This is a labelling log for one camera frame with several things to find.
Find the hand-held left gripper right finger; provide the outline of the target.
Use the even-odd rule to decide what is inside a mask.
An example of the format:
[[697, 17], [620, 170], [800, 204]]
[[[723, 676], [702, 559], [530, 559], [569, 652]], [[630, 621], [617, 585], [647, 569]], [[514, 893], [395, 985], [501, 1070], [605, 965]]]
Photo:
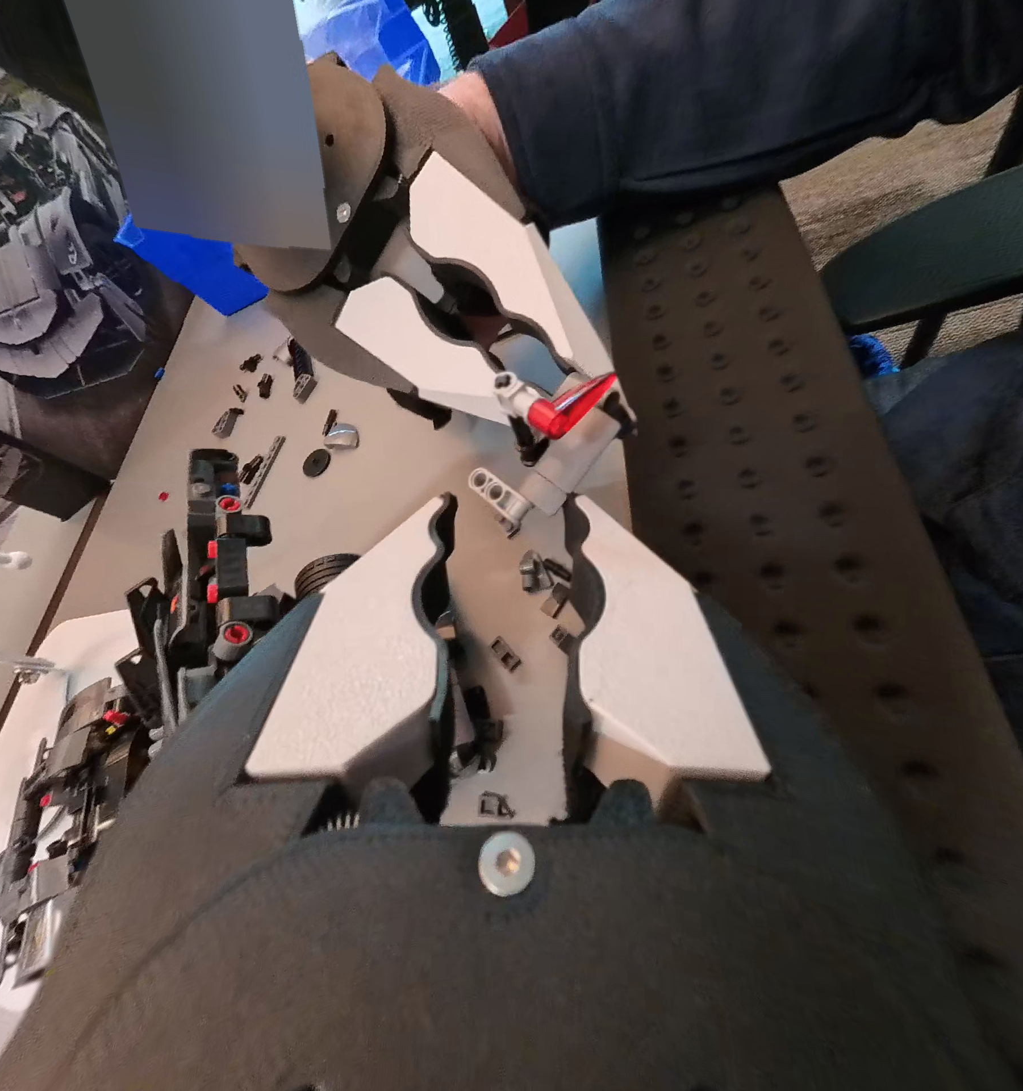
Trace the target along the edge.
[[619, 781], [650, 810], [682, 786], [765, 786], [772, 764], [690, 582], [589, 497], [563, 508], [580, 622], [562, 704], [566, 822]]

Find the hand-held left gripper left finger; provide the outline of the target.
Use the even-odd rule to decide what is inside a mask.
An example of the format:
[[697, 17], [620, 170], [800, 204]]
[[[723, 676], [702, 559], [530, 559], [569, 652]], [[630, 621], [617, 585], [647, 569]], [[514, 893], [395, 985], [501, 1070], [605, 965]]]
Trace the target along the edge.
[[438, 621], [458, 497], [440, 493], [316, 594], [244, 774], [253, 784], [330, 786], [358, 803], [402, 784], [422, 820], [450, 795], [452, 657]]

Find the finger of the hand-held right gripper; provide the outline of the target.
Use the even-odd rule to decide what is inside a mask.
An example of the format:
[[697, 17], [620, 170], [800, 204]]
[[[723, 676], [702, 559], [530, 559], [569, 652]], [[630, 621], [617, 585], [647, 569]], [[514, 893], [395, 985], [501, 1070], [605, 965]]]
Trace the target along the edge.
[[335, 328], [402, 377], [421, 401], [510, 427], [528, 423], [523, 383], [501, 389], [496, 358], [472, 338], [452, 337], [428, 319], [401, 281], [370, 281], [347, 293]]
[[481, 356], [477, 364], [440, 362], [433, 377], [416, 377], [423, 399], [503, 423], [518, 418], [544, 437], [570, 434], [591, 411], [613, 417], [619, 435], [631, 433], [636, 419], [612, 358], [535, 226], [432, 152], [410, 184], [409, 232], [432, 264], [474, 275], [514, 332], [540, 341], [566, 375], [579, 379], [563, 394], [529, 394], [523, 386], [513, 393], [510, 374]]

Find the black grey lego car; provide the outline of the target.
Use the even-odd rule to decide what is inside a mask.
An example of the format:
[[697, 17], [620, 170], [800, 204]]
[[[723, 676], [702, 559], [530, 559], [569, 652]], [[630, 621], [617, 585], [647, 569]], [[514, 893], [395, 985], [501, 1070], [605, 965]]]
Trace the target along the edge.
[[294, 594], [250, 588], [248, 555], [270, 546], [270, 521], [246, 511], [239, 460], [222, 448], [195, 448], [186, 467], [186, 536], [161, 540], [161, 577], [127, 592], [137, 648], [115, 663], [155, 754], [222, 678], [292, 607], [323, 590], [358, 555], [308, 563]]

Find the grey lego lever assembly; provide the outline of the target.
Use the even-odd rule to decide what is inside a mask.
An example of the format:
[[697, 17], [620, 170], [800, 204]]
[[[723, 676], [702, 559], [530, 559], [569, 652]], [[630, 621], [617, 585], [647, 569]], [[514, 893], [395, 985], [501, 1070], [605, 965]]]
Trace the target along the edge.
[[615, 371], [566, 384], [556, 394], [500, 371], [492, 388], [519, 442], [527, 473], [515, 488], [477, 467], [467, 484], [507, 538], [518, 536], [532, 511], [556, 515], [609, 447], [638, 427]]

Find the person's right forearm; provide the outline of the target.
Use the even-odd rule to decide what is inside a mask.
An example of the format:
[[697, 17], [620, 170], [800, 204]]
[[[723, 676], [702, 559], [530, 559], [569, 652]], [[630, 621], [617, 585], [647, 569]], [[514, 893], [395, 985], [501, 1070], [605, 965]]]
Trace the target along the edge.
[[598, 2], [469, 75], [559, 227], [970, 121], [1023, 84], [1023, 1]]

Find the scattered loose lego pieces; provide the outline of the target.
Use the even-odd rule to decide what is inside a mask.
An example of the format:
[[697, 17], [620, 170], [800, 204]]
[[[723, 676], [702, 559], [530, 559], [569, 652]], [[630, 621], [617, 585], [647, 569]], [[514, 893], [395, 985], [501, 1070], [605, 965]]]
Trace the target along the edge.
[[[258, 353], [246, 358], [241, 370], [257, 377], [256, 399], [258, 405], [273, 400], [276, 388], [287, 392], [287, 401], [282, 406], [290, 409], [294, 420], [287, 419], [287, 424], [296, 423], [304, 429], [313, 421], [305, 415], [304, 407], [318, 389], [318, 376], [311, 353], [293, 337], [287, 338], [273, 351], [272, 361], [278, 372], [261, 370], [264, 358]], [[238, 509], [249, 509], [256, 503], [258, 490], [272, 472], [275, 461], [279, 459], [286, 446], [290, 431], [282, 430], [273, 433], [264, 449], [254, 452], [245, 459], [233, 453], [222, 453], [217, 458], [215, 470], [215, 492], [218, 509], [231, 513]], [[300, 470], [306, 478], [317, 478], [330, 466], [332, 453], [335, 449], [354, 449], [358, 445], [356, 428], [341, 421], [339, 411], [330, 407], [325, 420], [318, 425], [317, 432], [312, 429], [308, 434], [317, 436], [318, 444], [304, 453]]]

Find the black lego body section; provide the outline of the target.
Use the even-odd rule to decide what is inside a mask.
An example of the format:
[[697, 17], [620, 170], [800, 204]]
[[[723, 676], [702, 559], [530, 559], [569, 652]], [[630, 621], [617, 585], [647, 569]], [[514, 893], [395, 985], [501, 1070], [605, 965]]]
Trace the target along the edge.
[[0, 986], [38, 981], [124, 799], [164, 726], [156, 681], [104, 678], [80, 690], [20, 783], [0, 855]]

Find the dark lego set box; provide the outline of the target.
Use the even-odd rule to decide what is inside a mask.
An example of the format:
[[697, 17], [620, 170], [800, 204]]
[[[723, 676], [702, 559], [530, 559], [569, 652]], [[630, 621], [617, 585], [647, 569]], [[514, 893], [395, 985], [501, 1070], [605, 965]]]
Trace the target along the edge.
[[191, 305], [127, 214], [65, 2], [0, 1], [0, 497], [60, 520], [120, 472]]

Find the person's right hand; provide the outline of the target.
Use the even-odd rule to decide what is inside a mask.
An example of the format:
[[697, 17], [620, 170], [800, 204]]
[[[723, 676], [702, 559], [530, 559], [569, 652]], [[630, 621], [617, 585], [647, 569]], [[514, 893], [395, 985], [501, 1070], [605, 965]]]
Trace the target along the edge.
[[516, 189], [519, 197], [522, 197], [523, 191], [516, 164], [511, 158], [507, 135], [496, 103], [491, 97], [484, 77], [476, 72], [464, 72], [441, 84], [438, 93], [447, 101], [452, 101], [458, 107], [469, 119], [488, 146], [494, 152], [502, 170]]

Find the blue plastic bin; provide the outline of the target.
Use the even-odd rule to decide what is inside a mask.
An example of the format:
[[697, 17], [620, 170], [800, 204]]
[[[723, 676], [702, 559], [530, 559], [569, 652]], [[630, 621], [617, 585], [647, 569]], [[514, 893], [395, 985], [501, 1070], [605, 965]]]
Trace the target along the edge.
[[234, 263], [230, 243], [186, 235], [141, 229], [131, 214], [115, 235], [115, 242], [212, 307], [224, 317], [256, 305], [269, 289]]

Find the white booklet stand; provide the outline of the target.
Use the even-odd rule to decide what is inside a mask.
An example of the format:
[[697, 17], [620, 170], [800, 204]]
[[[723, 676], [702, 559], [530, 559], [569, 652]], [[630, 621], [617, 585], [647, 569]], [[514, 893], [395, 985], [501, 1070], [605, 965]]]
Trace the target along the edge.
[[52, 661], [56, 671], [17, 690], [0, 729], [0, 855], [20, 786], [34, 769], [43, 740], [55, 740], [67, 703], [103, 678], [115, 678], [115, 662], [134, 646], [125, 607], [64, 621], [43, 639], [40, 657]]

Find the person's legs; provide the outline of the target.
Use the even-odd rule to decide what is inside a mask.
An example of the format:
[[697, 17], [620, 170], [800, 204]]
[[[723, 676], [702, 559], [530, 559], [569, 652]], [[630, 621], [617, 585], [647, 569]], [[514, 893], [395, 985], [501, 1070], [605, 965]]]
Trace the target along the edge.
[[865, 389], [1023, 755], [1023, 332]]

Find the dark green chair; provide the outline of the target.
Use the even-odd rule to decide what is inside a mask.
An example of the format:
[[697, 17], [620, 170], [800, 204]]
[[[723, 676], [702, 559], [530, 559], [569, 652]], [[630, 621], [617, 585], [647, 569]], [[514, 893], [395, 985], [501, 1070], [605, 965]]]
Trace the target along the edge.
[[927, 357], [950, 314], [1023, 295], [1023, 87], [980, 180], [874, 231], [821, 276], [868, 376], [892, 370], [876, 331], [913, 323], [895, 365], [904, 371]]

